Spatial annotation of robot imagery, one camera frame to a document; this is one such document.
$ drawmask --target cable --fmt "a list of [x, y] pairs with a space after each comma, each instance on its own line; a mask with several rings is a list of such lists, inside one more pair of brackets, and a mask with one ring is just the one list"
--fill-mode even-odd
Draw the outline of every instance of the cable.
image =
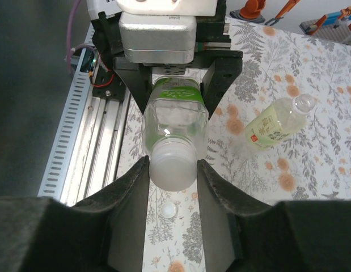
[[115, 77], [115, 74], [112, 74], [112, 75], [111, 75], [111, 78], [109, 79], [109, 81], [108, 81], [107, 83], [104, 83], [104, 84], [101, 84], [101, 85], [96, 85], [96, 84], [94, 84], [94, 83], [92, 82], [92, 72], [89, 72], [89, 75], [90, 75], [91, 84], [92, 84], [94, 87], [96, 87], [96, 88], [103, 88], [103, 87], [109, 86], [109, 85], [112, 83], [113, 78]]
[[71, 9], [71, 12], [69, 14], [68, 18], [68, 24], [67, 24], [67, 35], [66, 35], [66, 62], [67, 62], [67, 71], [69, 74], [72, 73], [72, 67], [71, 67], [71, 38], [72, 38], [72, 26], [73, 26], [73, 20], [74, 20], [74, 15], [75, 12], [77, 11], [77, 8], [80, 4], [81, 0], [75, 0], [73, 7]]

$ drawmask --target table surface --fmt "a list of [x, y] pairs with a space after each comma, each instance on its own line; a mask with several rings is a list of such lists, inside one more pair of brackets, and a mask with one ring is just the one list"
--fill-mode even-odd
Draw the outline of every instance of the table surface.
[[[64, 58], [73, 2], [0, 2], [0, 196], [38, 194], [72, 81]], [[82, 1], [73, 45], [89, 23]]]
[[[266, 203], [351, 198], [351, 46], [230, 19], [243, 72], [210, 120], [208, 162], [229, 182]], [[204, 71], [189, 71], [198, 80]], [[232, 145], [272, 101], [299, 94], [317, 103], [307, 126], [241, 163]], [[144, 155], [142, 115], [131, 101], [118, 176]], [[205, 271], [196, 184], [170, 193], [150, 186], [143, 271]], [[161, 216], [172, 200], [178, 215]]]

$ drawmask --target fern pattern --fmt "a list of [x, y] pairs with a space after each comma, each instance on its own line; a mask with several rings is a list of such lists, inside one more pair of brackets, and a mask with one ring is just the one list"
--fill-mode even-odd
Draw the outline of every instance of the fern pattern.
[[[351, 198], [351, 46], [229, 20], [232, 50], [243, 72], [209, 122], [205, 159], [227, 181], [258, 200]], [[188, 70], [201, 80], [206, 71]], [[308, 93], [316, 106], [307, 125], [250, 160], [238, 158], [244, 127], [275, 99]], [[145, 155], [142, 115], [131, 100], [117, 175]], [[150, 183], [143, 271], [204, 272], [196, 182], [182, 192]], [[176, 203], [167, 219], [161, 207]]]

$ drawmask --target gray floor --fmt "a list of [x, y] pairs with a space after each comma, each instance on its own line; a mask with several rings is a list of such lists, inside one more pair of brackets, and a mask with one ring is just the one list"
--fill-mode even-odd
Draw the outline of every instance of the gray floor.
[[[0, 196], [36, 196], [71, 78], [65, 70], [73, 1], [0, 1]], [[90, 19], [75, 17], [73, 45]]]

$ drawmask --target red wire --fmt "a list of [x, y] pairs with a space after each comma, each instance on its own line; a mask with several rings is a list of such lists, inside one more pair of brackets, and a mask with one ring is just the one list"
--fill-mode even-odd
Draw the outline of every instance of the red wire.
[[96, 87], [96, 88], [106, 87], [106, 86], [108, 86], [108, 85], [110, 85], [112, 83], [114, 77], [115, 77], [115, 74], [112, 74], [111, 79], [109, 80], [109, 82], [101, 84], [101, 85], [95, 85], [95, 84], [92, 84], [92, 85], [94, 87]]

